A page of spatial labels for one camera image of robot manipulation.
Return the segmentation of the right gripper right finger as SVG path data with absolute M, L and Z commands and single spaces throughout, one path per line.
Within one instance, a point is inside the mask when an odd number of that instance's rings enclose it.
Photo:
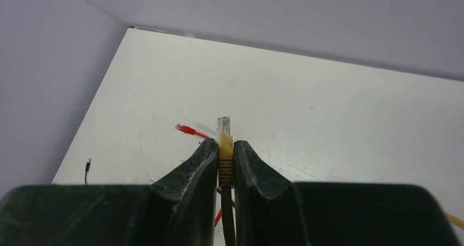
M 292 182 L 234 144 L 238 245 L 459 245 L 437 200 L 408 184 Z

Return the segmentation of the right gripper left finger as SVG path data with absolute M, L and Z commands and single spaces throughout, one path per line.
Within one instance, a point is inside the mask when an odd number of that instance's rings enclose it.
M 149 185 L 22 186 L 1 199 L 1 245 L 212 245 L 218 145 Z

